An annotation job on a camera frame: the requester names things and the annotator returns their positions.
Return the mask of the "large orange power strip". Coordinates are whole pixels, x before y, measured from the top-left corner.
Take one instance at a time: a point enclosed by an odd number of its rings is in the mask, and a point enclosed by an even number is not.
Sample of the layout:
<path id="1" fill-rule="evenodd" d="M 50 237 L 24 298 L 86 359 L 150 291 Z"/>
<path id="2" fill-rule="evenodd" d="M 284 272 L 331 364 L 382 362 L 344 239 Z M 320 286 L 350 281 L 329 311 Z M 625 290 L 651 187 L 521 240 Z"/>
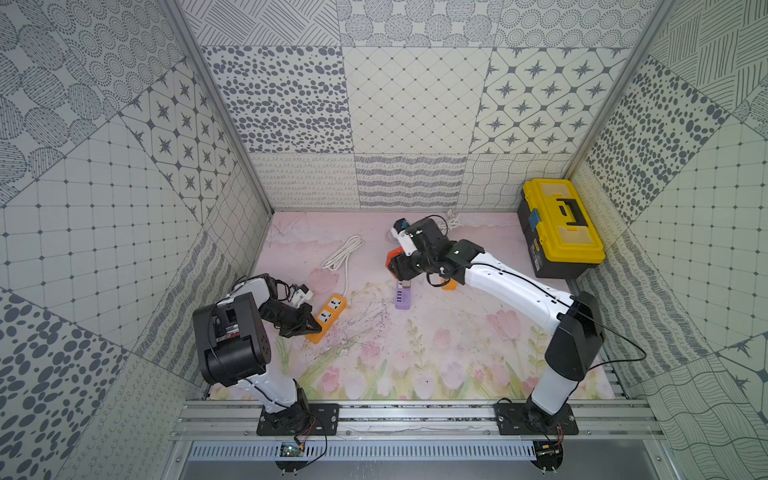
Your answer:
<path id="1" fill-rule="evenodd" d="M 320 332 L 308 335 L 307 340 L 315 345 L 319 344 L 333 324 L 338 320 L 346 306 L 346 299 L 340 295 L 334 294 L 315 317 L 315 320 L 321 327 Z"/>

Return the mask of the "red cube adapter plug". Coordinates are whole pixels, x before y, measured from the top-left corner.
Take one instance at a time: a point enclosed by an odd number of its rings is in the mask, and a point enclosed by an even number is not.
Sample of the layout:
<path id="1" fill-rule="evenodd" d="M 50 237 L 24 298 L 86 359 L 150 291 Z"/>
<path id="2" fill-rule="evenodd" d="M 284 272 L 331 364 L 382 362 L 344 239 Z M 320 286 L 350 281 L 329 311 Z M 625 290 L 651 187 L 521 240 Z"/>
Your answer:
<path id="1" fill-rule="evenodd" d="M 398 247 L 388 253 L 386 266 L 388 271 L 399 282 L 410 281 L 419 275 L 419 271 L 414 268 L 411 258 L 404 252 L 402 247 Z"/>

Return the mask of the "purple power strip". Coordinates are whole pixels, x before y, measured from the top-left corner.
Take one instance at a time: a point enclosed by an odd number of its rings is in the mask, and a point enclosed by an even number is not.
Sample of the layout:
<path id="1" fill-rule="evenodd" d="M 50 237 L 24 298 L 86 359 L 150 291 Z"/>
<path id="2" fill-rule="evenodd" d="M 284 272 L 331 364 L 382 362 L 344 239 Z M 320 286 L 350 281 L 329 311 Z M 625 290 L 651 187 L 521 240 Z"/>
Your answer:
<path id="1" fill-rule="evenodd" d="M 411 307 L 411 282 L 401 281 L 397 284 L 395 294 L 395 308 L 397 310 L 409 310 Z"/>

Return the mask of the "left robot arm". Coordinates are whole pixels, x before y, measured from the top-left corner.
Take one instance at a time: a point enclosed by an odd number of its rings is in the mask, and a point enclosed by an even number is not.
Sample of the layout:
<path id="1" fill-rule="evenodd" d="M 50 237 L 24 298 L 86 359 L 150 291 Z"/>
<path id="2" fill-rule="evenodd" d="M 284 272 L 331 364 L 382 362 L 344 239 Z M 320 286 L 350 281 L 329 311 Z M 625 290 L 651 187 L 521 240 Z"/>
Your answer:
<path id="1" fill-rule="evenodd" d="M 265 325 L 285 338 L 321 331 L 312 315 L 311 290 L 268 274 L 236 281 L 224 298 L 192 314 L 198 365 L 204 380 L 239 386 L 262 403 L 266 419 L 296 432 L 310 426 L 306 394 L 298 383 L 270 366 L 271 343 Z"/>

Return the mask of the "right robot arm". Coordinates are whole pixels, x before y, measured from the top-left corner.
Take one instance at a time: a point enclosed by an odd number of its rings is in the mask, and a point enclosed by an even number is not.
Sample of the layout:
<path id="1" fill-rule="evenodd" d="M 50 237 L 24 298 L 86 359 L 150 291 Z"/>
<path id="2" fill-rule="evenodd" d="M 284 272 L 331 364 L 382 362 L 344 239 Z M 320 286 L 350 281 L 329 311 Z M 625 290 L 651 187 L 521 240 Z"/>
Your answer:
<path id="1" fill-rule="evenodd" d="M 585 379 L 605 340 L 598 304 L 589 294 L 572 295 L 534 280 L 505 265 L 480 245 L 448 238 L 435 215 L 414 223 L 401 218 L 390 232 L 399 247 L 386 266 L 398 281 L 437 275 L 506 303 L 549 336 L 546 367 L 529 394 L 523 417 L 551 423 Z"/>

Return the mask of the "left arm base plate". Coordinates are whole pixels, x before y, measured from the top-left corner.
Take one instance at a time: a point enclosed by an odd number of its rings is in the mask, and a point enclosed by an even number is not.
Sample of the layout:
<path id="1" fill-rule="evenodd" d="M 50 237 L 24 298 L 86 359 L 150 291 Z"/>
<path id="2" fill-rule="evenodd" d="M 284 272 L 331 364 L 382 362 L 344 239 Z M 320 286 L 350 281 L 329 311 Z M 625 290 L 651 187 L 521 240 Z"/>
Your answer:
<path id="1" fill-rule="evenodd" d="M 335 436 L 340 405 L 309 403 L 305 408 L 294 405 L 277 413 L 262 409 L 257 427 L 258 436 Z"/>

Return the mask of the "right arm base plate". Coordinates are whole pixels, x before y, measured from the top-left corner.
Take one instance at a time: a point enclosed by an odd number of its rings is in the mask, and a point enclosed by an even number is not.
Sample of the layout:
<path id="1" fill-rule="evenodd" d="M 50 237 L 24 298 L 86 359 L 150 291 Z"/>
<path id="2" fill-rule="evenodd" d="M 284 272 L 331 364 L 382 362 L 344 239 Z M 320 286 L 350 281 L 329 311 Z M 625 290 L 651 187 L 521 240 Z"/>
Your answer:
<path id="1" fill-rule="evenodd" d="M 549 415 L 531 402 L 510 402 L 501 399 L 493 405 L 494 417 L 502 436 L 573 436 L 579 433 L 575 415 L 566 403 Z"/>

